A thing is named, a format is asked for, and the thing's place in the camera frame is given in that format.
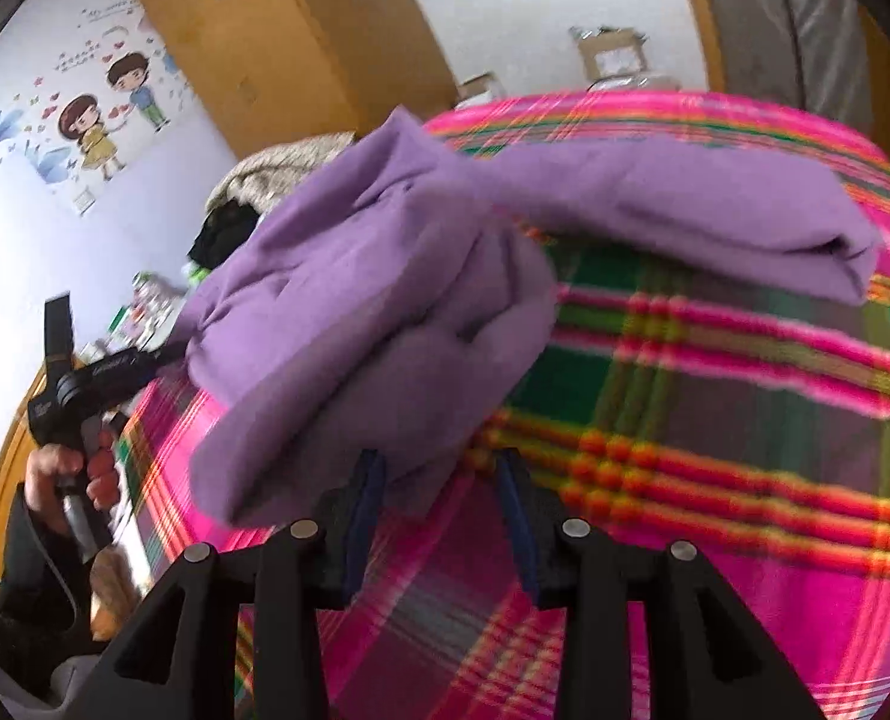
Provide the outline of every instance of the beige blanket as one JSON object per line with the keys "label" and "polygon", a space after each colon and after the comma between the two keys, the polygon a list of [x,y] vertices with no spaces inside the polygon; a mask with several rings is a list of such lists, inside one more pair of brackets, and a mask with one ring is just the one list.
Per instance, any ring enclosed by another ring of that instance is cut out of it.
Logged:
{"label": "beige blanket", "polygon": [[214,188],[205,205],[205,215],[229,200],[267,214],[312,170],[345,151],[353,138],[352,132],[317,135],[297,143],[269,146],[246,157]]}

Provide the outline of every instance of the purple towel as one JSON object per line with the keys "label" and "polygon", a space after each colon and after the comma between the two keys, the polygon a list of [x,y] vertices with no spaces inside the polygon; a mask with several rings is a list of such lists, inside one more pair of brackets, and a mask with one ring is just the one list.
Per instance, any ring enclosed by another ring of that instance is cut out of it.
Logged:
{"label": "purple towel", "polygon": [[552,330],[552,269],[509,215],[849,303],[879,242],[835,175],[796,156],[654,138],[480,161],[395,111],[179,318],[190,378],[229,407],[191,460],[198,507],[236,526],[288,522],[374,448],[387,502],[422,514]]}

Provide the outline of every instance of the wooden wardrobe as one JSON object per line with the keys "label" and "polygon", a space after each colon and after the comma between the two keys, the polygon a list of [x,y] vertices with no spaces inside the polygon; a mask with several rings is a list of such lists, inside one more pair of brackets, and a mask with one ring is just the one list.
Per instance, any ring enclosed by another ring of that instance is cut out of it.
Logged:
{"label": "wooden wardrobe", "polygon": [[238,157],[457,100],[415,0],[140,1]]}

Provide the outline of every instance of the black handle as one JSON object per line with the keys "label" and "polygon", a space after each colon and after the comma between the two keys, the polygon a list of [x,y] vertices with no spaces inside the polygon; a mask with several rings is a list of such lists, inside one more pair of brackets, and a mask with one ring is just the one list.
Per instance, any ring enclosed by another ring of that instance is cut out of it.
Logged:
{"label": "black handle", "polygon": [[[102,429],[100,416],[93,416],[82,422],[81,432],[76,436],[67,436],[62,444],[69,449],[81,452],[88,463],[100,448],[99,434]],[[88,471],[82,469],[74,476],[59,478],[57,483],[59,496],[62,498],[64,517],[71,528],[71,534],[78,544],[78,552],[82,562],[88,562],[102,549],[112,543],[112,532],[109,529],[109,518],[105,512],[99,512],[88,498]]]}

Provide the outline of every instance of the hand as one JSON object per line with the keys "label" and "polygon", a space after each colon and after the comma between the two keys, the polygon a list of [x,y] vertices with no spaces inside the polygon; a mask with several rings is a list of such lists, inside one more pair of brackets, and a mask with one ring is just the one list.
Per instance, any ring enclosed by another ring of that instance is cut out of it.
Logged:
{"label": "hand", "polygon": [[[107,512],[121,499],[118,490],[118,470],[112,454],[112,434],[102,431],[101,448],[88,461],[88,498],[99,512]],[[66,446],[50,443],[36,449],[28,456],[25,469],[25,503],[49,530],[69,536],[71,528],[64,518],[62,502],[58,498],[55,482],[59,476],[74,476],[82,469],[84,460],[80,452]]]}

